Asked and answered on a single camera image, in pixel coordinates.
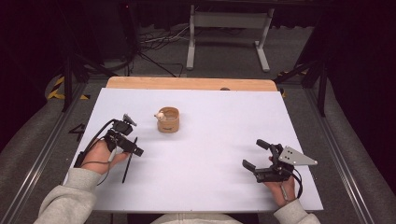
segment floor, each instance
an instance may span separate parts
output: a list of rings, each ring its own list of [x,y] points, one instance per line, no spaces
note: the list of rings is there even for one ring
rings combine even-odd
[[[269,73],[261,70],[256,50],[252,47],[260,33],[249,29],[203,30],[197,36],[192,71],[181,69],[188,50],[185,39],[162,49],[147,50],[145,54],[177,76],[181,69],[180,76],[186,78],[273,79],[279,72],[293,68],[312,29],[270,29],[264,45],[271,68]],[[106,66],[114,63],[118,62],[107,61]],[[139,56],[136,56],[129,72],[116,72],[121,76],[170,77],[161,67]],[[58,77],[54,76],[49,83],[46,94]],[[323,118],[315,105],[317,86],[302,89],[299,85],[301,78],[293,77],[278,87],[285,90],[284,102],[304,152],[320,161],[320,165],[310,168],[324,206],[324,210],[315,212],[315,215],[322,223],[396,223],[395,195],[348,124],[332,93],[331,84],[327,88],[326,117]],[[61,112],[63,100],[49,99],[2,151],[2,223],[34,222],[44,197],[64,180],[78,147],[78,132],[82,132],[81,127],[88,123],[98,93],[107,79],[104,75],[91,75],[86,84],[75,82],[75,96],[84,94],[90,99],[76,100],[64,113]],[[272,213],[259,214],[259,218],[261,223],[277,223]],[[92,212],[87,223],[111,221],[127,222],[125,214]]]

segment metal frame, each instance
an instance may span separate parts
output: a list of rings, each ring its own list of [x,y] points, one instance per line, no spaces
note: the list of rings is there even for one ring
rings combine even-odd
[[[194,67],[195,27],[231,27],[262,29],[262,38],[260,41],[255,41],[255,48],[259,56],[260,64],[262,65],[262,71],[269,72],[270,67],[262,47],[264,46],[273,14],[273,8],[270,8],[268,13],[199,12],[195,11],[194,5],[191,5],[190,42],[186,63],[187,70],[192,70]]]

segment hand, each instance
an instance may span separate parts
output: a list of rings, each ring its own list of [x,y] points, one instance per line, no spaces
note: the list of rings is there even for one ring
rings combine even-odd
[[[111,163],[108,163],[110,154],[111,153],[107,148],[107,143],[105,140],[97,140],[82,162],[81,168],[103,175],[115,164],[119,163],[120,161],[124,161],[130,155],[128,152],[122,152],[117,154]]]
[[[283,207],[286,204],[290,203],[291,201],[294,201],[296,199],[296,194],[294,191],[294,178],[291,176],[287,181],[283,182],[264,182],[264,185],[268,187],[268,189],[271,190],[271,193],[274,196],[274,200],[276,204],[279,207]],[[288,200],[285,200],[285,197],[282,192],[282,187],[286,191],[286,195],[288,197]]]

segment wire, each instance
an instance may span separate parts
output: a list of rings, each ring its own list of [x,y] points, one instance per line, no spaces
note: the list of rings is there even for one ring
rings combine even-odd
[[[149,62],[151,62],[151,63],[156,64],[157,66],[161,67],[161,69],[165,70],[167,73],[169,73],[169,74],[172,75],[173,77],[177,77],[175,74],[173,74],[172,72],[170,72],[169,70],[167,70],[166,68],[164,68],[163,66],[161,66],[161,64],[164,64],[164,63],[156,63],[156,62],[154,62],[152,59],[150,59],[149,56],[147,56],[146,54],[144,54],[144,53],[142,53],[142,52],[139,52],[138,54],[139,54],[139,56],[140,56],[142,59],[147,60],[147,61],[149,61]]]
[[[89,164],[89,163],[107,164],[107,172],[106,172],[105,178],[101,182],[99,182],[99,184],[96,185],[96,186],[99,186],[103,182],[105,182],[108,174],[110,173],[110,164],[111,164],[111,162],[110,161],[87,161],[85,163],[82,163],[82,165],[80,167],[83,167],[84,165]]]

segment white table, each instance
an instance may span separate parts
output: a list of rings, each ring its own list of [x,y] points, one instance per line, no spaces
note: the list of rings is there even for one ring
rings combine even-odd
[[[119,80],[121,86],[125,84],[123,79]],[[194,81],[190,78],[133,79],[135,85],[139,81],[155,84],[159,80]],[[195,85],[202,87],[200,81],[216,82],[216,79],[196,79]],[[220,86],[227,85],[227,79],[219,81],[222,81]],[[243,83],[245,80],[228,81]],[[157,131],[153,115],[164,106],[174,106],[180,111],[177,133]],[[145,152],[141,158],[133,156],[124,184],[121,180],[127,161],[111,170],[107,180],[96,189],[98,200],[94,210],[125,213],[276,210],[269,190],[256,182],[254,175],[242,166],[242,160],[252,162],[257,168],[271,165],[267,159],[270,151],[256,146],[259,138],[302,151],[277,91],[106,88],[99,95],[77,154],[106,122],[121,119],[124,113],[137,123],[128,139],[133,141],[138,136],[137,144]],[[304,181],[301,197],[304,209],[323,209],[308,167],[297,168]]]

